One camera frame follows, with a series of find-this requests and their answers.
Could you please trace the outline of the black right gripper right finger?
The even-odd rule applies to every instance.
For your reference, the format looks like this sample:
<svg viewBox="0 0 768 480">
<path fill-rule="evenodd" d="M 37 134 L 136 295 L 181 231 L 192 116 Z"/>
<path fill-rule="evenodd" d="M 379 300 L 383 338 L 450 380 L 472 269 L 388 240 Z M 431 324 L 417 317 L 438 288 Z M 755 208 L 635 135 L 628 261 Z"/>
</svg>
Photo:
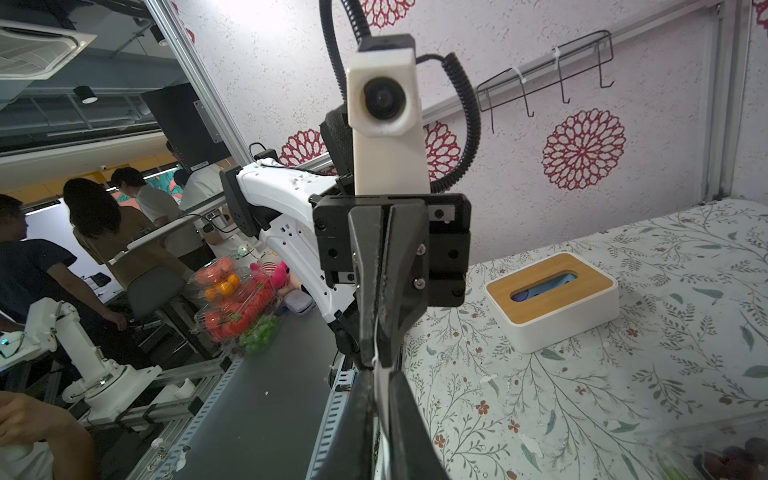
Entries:
<svg viewBox="0 0 768 480">
<path fill-rule="evenodd" d="M 401 371 L 390 374 L 389 442 L 392 479 L 449 479 Z"/>
</svg>

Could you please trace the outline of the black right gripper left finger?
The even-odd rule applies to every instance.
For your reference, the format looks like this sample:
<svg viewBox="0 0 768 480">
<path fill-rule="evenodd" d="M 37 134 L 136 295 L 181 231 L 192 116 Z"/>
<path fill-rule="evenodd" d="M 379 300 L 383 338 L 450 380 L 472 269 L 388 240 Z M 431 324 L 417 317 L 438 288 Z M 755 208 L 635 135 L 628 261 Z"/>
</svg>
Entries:
<svg viewBox="0 0 768 480">
<path fill-rule="evenodd" d="M 376 406 L 369 370 L 341 371 L 331 389 L 311 457 L 313 479 L 372 479 Z"/>
</svg>

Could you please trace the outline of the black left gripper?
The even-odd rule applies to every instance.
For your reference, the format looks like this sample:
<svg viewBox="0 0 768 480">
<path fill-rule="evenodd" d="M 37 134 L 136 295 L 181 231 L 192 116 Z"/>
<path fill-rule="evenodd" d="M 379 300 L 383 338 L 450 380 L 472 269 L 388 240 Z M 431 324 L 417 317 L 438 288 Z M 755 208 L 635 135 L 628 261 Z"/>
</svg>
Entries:
<svg viewBox="0 0 768 480">
<path fill-rule="evenodd" d="M 387 212 L 380 206 L 390 204 Z M 471 203 L 463 194 L 325 193 L 311 206 L 326 283 L 353 284 L 355 267 L 362 364 L 391 369 L 427 300 L 430 307 L 464 302 Z"/>
</svg>

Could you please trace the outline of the sticker label sheet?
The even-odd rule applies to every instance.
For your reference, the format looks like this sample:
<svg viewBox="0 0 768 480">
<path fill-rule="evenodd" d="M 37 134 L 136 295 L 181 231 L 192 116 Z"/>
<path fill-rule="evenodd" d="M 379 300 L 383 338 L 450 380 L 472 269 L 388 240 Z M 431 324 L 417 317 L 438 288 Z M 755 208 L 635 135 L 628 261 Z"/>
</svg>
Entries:
<svg viewBox="0 0 768 480">
<path fill-rule="evenodd" d="M 387 340 L 380 339 L 382 333 L 381 321 L 375 320 L 374 332 L 374 393 L 379 418 L 379 447 L 376 463 L 376 479 L 389 479 L 390 474 L 390 408 L 389 408 L 389 380 L 391 358 L 386 357 L 390 353 Z"/>
</svg>

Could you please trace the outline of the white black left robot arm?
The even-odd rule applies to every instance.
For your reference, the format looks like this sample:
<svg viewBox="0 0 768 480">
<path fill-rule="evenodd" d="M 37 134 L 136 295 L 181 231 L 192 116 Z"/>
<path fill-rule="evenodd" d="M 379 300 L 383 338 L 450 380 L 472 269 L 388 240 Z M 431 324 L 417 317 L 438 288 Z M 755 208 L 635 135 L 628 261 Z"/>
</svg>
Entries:
<svg viewBox="0 0 768 480">
<path fill-rule="evenodd" d="M 340 177 L 253 163 L 225 171 L 225 197 L 237 225 L 301 280 L 341 352 L 362 369 L 391 368 L 428 308 L 465 300 L 471 204 L 458 193 L 359 195 L 344 107 L 321 133 Z"/>
</svg>

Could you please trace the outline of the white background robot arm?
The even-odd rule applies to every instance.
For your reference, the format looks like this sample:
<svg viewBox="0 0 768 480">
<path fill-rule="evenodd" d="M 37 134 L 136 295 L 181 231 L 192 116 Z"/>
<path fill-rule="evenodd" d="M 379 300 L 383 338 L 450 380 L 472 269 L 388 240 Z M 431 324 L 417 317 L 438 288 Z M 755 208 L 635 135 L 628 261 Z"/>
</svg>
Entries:
<svg viewBox="0 0 768 480">
<path fill-rule="evenodd" d="M 1 335 L 1 369 L 59 349 L 80 374 L 62 398 L 67 403 L 86 403 L 89 410 L 83 422 L 89 426 L 106 426 L 126 418 L 131 404 L 148 389 L 160 389 L 161 400 L 186 399 L 194 391 L 191 377 L 179 369 L 136 369 L 107 358 L 81 326 L 76 308 L 50 298 L 32 304 L 21 331 Z"/>
</svg>

